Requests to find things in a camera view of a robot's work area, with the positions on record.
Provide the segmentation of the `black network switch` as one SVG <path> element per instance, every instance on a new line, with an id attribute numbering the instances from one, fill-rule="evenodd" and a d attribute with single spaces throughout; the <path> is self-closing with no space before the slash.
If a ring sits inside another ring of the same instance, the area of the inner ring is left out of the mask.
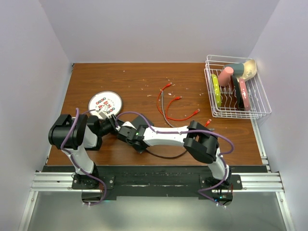
<path id="1" fill-rule="evenodd" d="M 150 126 L 154 126 L 154 124 L 148 119 L 148 118 L 145 118 L 147 121 L 144 120 L 144 118 L 142 116 L 137 116 L 132 122 L 131 124 L 135 127 L 135 128 L 139 128 L 140 126 L 142 127 L 146 127 L 148 128 L 148 124 Z"/>

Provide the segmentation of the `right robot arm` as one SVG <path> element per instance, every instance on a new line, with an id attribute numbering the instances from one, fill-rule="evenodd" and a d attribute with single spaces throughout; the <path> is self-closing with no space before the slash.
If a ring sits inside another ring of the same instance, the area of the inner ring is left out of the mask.
<path id="1" fill-rule="evenodd" d="M 231 184 L 231 171 L 223 159 L 218 138 L 229 142 L 231 150 L 234 150 L 234 145 L 198 122 L 192 121 L 189 126 L 178 128 L 158 128 L 148 124 L 135 127 L 132 123 L 125 122 L 121 126 L 117 125 L 116 130 L 117 138 L 139 153 L 150 146 L 183 147 L 195 160 L 208 165 L 218 188 L 226 189 Z"/>

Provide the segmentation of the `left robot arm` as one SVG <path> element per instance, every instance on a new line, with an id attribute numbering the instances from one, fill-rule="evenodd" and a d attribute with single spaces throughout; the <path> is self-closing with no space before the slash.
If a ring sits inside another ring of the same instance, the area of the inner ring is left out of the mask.
<path id="1" fill-rule="evenodd" d="M 95 163 L 90 159 L 87 151 L 97 151 L 101 148 L 102 137 L 116 134 L 114 115 L 103 120 L 97 116 L 79 114 L 72 117 L 63 114 L 58 117 L 51 127 L 49 143 L 61 150 L 75 168 L 74 183 L 86 189 L 96 189 L 100 186 L 100 177 Z"/>

